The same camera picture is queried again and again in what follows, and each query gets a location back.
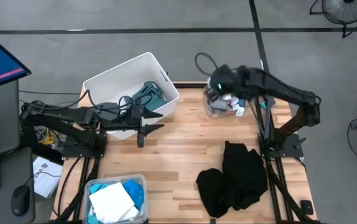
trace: desk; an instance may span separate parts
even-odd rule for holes
[[[144,148],[137,148],[135,136],[125,141],[108,137],[98,178],[144,175],[148,188],[149,223],[209,223],[210,217],[195,183],[199,172],[212,167],[221,169],[225,140],[244,143],[249,150],[258,150],[259,129],[249,108],[240,118],[230,116],[210,120],[202,103],[201,88],[182,88],[178,91],[180,98],[174,114],[162,121],[165,127],[148,135]],[[90,103],[84,99],[80,106],[90,106]],[[272,114],[276,127],[291,119],[289,105],[282,100],[276,100]],[[74,160],[64,162],[54,208],[57,208],[62,182]],[[288,190],[294,200],[298,203],[300,200],[312,201],[304,167],[295,159],[283,158],[282,161]],[[71,202],[78,190],[82,164],[83,159],[71,173],[63,193],[62,208]],[[280,212],[285,219],[282,196],[280,193],[278,196]],[[231,208],[216,222],[275,223],[270,191],[246,210],[235,211]]]
[[[0,86],[0,223],[27,223],[35,219],[33,179],[30,188],[30,208],[22,217],[11,212],[13,191],[33,174],[31,148],[17,149],[19,138],[18,81]]]

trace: blue cloth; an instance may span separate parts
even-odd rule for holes
[[[104,189],[104,188],[106,188],[108,186],[109,186],[108,184],[95,184],[95,185],[90,187],[90,194],[94,194],[97,191],[99,191],[101,189]],[[91,212],[89,211],[89,214],[88,214],[88,217],[87,217],[87,222],[89,224],[102,224],[102,222],[97,220],[97,216],[96,216],[95,213],[92,214],[92,215],[90,215],[90,214],[91,214]]]
[[[135,208],[140,210],[141,205],[144,203],[144,190],[141,184],[138,184],[134,180],[128,180],[123,184],[123,187],[130,195],[131,200],[133,200]]]
[[[95,185],[90,187],[90,194],[94,194],[97,191],[99,191],[101,189],[104,189],[106,187],[108,187],[108,184],[95,184]]]
[[[242,108],[245,108],[245,102],[246,102],[246,100],[244,100],[244,99],[239,99],[238,105],[239,105],[240,107],[242,107]]]
[[[102,224],[102,222],[97,220],[96,214],[90,215],[90,211],[89,211],[89,214],[88,214],[88,217],[87,217],[87,222],[89,224]]]

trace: white tissue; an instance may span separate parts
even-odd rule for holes
[[[103,223],[119,221],[134,206],[133,200],[120,182],[91,194],[89,198],[97,220]]]
[[[135,218],[138,214],[139,214],[139,211],[133,206],[124,215],[122,215],[122,217],[119,219],[119,221]]]

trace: fan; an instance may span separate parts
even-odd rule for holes
[[[353,31],[346,33],[347,24],[357,22],[357,0],[322,0],[322,12],[313,12],[312,8],[318,1],[312,4],[310,15],[323,14],[332,23],[343,25],[343,38],[357,29],[356,26]]]

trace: black fabric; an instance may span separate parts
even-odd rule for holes
[[[267,173],[259,154],[244,144],[226,141],[223,173],[208,169],[197,178],[201,200],[211,217],[223,216],[230,207],[246,209],[267,190]]]

